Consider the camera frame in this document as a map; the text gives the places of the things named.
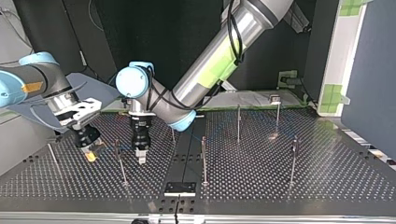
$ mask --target white panel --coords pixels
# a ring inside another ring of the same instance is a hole
[[[9,9],[13,12],[17,12],[12,0],[1,0],[0,7],[4,9]],[[19,58],[28,55],[31,51],[9,26],[9,24],[3,18],[5,15],[0,15],[0,63],[7,63],[11,61],[16,61]],[[17,31],[22,37],[25,37],[25,33],[21,26],[21,22],[7,13],[7,18],[12,22]],[[0,65],[0,66],[15,66],[18,63]]]
[[[365,10],[366,6],[363,6],[358,16],[338,16],[337,18],[322,82],[318,111],[320,111],[321,99],[326,84],[342,85],[341,93],[345,95],[347,92],[347,84],[359,42]],[[340,104],[335,114],[320,112],[319,114],[324,117],[341,117],[343,107],[344,105]]]
[[[15,119],[18,116],[19,116],[19,114],[15,113],[13,111],[9,111],[7,109],[0,108],[0,125],[2,123],[7,122],[10,119]]]
[[[0,175],[47,144],[53,130],[19,116],[0,125]]]

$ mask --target green tape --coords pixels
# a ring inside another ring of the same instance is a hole
[[[341,103],[342,85],[326,84],[320,104],[320,113],[336,113]]]
[[[363,0],[344,0],[343,4],[341,5],[340,16],[358,16],[363,4]]]
[[[238,49],[239,46],[237,39],[235,39],[234,43]],[[202,74],[198,79],[198,83],[208,89],[211,89],[219,79],[222,81],[227,80],[227,78],[236,69],[234,62],[235,56],[233,55],[230,38],[227,37],[210,57],[208,63],[201,72]]]
[[[18,115],[18,114],[13,111],[6,111],[6,112],[0,114],[0,118],[7,116],[7,115]]]
[[[306,108],[308,105],[282,105],[283,109],[298,109],[298,108]],[[224,107],[202,107],[198,109],[198,111],[220,111],[220,110],[236,110],[238,106],[224,106]],[[241,105],[241,109],[251,109],[251,110],[276,110],[277,105],[249,105],[243,106]]]

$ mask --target metal rod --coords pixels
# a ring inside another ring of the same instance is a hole
[[[207,182],[207,176],[206,176],[206,137],[202,137],[202,159],[204,161],[204,186],[207,186],[209,183]]]
[[[293,151],[293,165],[291,166],[290,187],[294,184],[294,182],[293,182],[294,170],[295,170],[295,165],[296,165],[296,159],[297,159],[298,153],[300,151],[300,140],[297,137],[297,135],[294,136],[291,149]]]
[[[123,168],[122,158],[120,158],[120,166],[121,166],[121,170],[122,170],[122,177],[124,179],[123,186],[128,186],[129,184],[128,184],[128,180],[126,179],[125,170]]]
[[[280,106],[281,106],[281,103],[279,103],[279,104],[277,105],[277,111],[276,111],[276,130],[277,130],[277,126],[279,125]]]
[[[58,164],[58,160],[56,159],[55,153],[53,152],[52,145],[50,143],[47,143],[47,146],[49,147],[49,152],[50,155],[52,156],[53,161]]]
[[[128,186],[128,180],[126,179],[126,174],[125,174],[125,169],[123,167],[123,163],[122,163],[122,152],[120,149],[120,139],[116,138],[116,140],[114,141],[114,154],[116,156],[116,160],[119,161],[120,163],[120,168],[121,168],[121,172],[122,172],[122,178],[123,178],[123,183],[122,185]]]
[[[176,142],[175,130],[173,130],[173,128],[171,128],[171,130],[172,130],[172,141],[175,143]]]
[[[296,165],[296,156],[295,153],[293,155],[293,165],[291,166],[291,176],[290,176],[290,185],[292,186],[294,184],[293,178],[294,178],[294,169]]]
[[[241,105],[238,105],[238,118],[237,118],[237,122],[238,122],[238,143],[241,141],[241,136],[240,136],[240,132],[241,132]]]

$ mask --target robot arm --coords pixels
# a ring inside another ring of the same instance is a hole
[[[0,67],[0,107],[41,95],[60,124],[73,132],[76,147],[95,161],[104,144],[98,130],[88,123],[99,114],[102,103],[92,98],[80,101],[47,52],[21,58],[20,65]]]
[[[233,14],[243,43],[241,48],[237,47],[245,51],[265,30],[274,28],[291,3],[292,0],[242,0]],[[222,27],[172,91],[153,78],[152,63],[132,62],[120,70],[116,79],[118,90],[124,96],[135,99],[134,104],[141,105],[141,111],[130,112],[134,119],[142,119],[141,115],[147,110],[171,128],[185,131],[195,119],[194,107],[214,85],[225,81],[237,67],[230,36],[234,43],[238,42],[238,36],[235,30],[230,34],[230,30],[230,27]],[[149,128],[146,122],[142,122],[140,130],[145,126]]]

